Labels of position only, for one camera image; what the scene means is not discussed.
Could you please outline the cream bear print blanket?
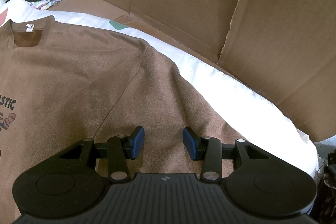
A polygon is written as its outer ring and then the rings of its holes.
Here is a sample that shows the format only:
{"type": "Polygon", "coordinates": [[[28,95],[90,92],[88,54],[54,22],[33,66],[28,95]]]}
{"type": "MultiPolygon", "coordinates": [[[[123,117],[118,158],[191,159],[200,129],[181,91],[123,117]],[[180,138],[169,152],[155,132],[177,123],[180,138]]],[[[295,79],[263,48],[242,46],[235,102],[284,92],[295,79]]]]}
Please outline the cream bear print blanket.
{"type": "Polygon", "coordinates": [[[69,11],[39,11],[25,0],[1,2],[1,23],[28,22],[53,15],[56,21],[79,26],[112,30],[144,39],[177,65],[181,76],[204,97],[210,106],[248,141],[285,160],[318,179],[321,161],[307,134],[272,102],[252,91],[233,77],[180,50],[148,32],[127,27],[108,16],[69,11]]]}

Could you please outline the pastel patterned cloth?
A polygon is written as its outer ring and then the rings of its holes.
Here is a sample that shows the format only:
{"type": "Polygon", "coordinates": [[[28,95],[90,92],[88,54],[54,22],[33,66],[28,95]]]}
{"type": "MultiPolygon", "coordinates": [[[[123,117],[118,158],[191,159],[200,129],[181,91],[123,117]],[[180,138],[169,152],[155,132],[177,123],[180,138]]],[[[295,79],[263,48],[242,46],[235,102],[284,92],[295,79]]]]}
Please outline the pastel patterned cloth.
{"type": "Polygon", "coordinates": [[[36,2],[29,2],[29,5],[37,10],[48,10],[51,6],[59,3],[62,0],[40,0],[36,2]]]}

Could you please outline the large cardboard box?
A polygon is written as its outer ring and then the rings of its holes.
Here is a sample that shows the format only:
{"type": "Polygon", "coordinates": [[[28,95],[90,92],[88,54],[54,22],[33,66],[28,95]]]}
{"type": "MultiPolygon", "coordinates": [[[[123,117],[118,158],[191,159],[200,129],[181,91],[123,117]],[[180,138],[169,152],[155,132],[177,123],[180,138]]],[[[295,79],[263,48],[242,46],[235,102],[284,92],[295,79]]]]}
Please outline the large cardboard box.
{"type": "Polygon", "coordinates": [[[273,102],[313,141],[335,135],[335,0],[70,0],[122,9],[273,102]]]}

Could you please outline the brown t-shirt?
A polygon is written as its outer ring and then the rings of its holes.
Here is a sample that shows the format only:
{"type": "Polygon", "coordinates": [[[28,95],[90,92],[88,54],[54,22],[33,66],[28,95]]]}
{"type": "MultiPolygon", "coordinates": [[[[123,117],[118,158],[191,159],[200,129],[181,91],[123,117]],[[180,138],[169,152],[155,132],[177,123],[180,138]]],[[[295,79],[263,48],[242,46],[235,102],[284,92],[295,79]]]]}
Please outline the brown t-shirt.
{"type": "Polygon", "coordinates": [[[15,179],[84,138],[145,130],[132,172],[191,173],[182,131],[232,144],[240,134],[146,41],[49,16],[1,26],[1,223],[20,213],[15,179]]]}

